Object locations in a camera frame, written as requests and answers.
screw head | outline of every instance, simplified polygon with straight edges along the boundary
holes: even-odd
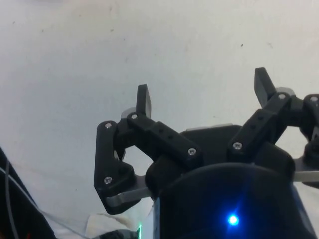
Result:
[[[236,150],[240,150],[242,149],[243,145],[239,142],[236,142],[233,144],[233,149],[236,149]]]
[[[285,95],[285,94],[279,94],[279,95],[278,95],[278,98],[281,99],[281,100],[283,100],[284,98],[286,98],[286,95]]]
[[[112,124],[111,124],[111,123],[107,123],[107,124],[105,125],[105,128],[110,128],[110,127],[112,127]]]
[[[194,148],[190,148],[187,153],[189,156],[194,156],[197,153],[197,150]]]
[[[111,177],[106,177],[106,178],[104,179],[104,183],[105,183],[105,184],[110,184],[110,183],[112,182],[112,180],[113,180],[113,178],[111,178]]]
[[[312,102],[316,102],[316,101],[318,101],[318,97],[317,97],[317,96],[311,96],[311,97],[310,97],[310,100],[311,100]]]

black bracket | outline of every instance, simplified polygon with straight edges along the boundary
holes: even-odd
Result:
[[[144,178],[123,162],[126,148],[136,146],[154,162],[165,154],[186,170],[201,165],[202,152],[195,143],[150,117],[149,91],[140,85],[135,111],[118,124],[106,121],[97,128],[94,187],[109,214],[124,212],[140,198],[151,196]]]

blue led light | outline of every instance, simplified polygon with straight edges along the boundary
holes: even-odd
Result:
[[[239,220],[238,220],[238,217],[235,216],[235,215],[231,215],[229,218],[228,218],[228,223],[232,226],[235,226],[239,223]]]

white wall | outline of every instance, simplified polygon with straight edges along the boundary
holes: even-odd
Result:
[[[78,230],[103,211],[93,188],[96,126],[119,120],[134,105],[138,84],[149,85],[153,119],[177,131],[243,124],[259,107],[255,67],[301,98],[319,92],[317,1],[0,6],[0,145],[39,206]],[[279,146],[298,157],[305,142],[290,130]],[[127,160],[141,174],[150,164],[136,151]],[[319,220],[317,191],[300,190]]]

silver metal plate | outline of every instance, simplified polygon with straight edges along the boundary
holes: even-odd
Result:
[[[126,192],[106,198],[110,207],[117,207],[123,203],[150,197],[152,194],[145,184],[145,176],[136,176],[136,184]]]

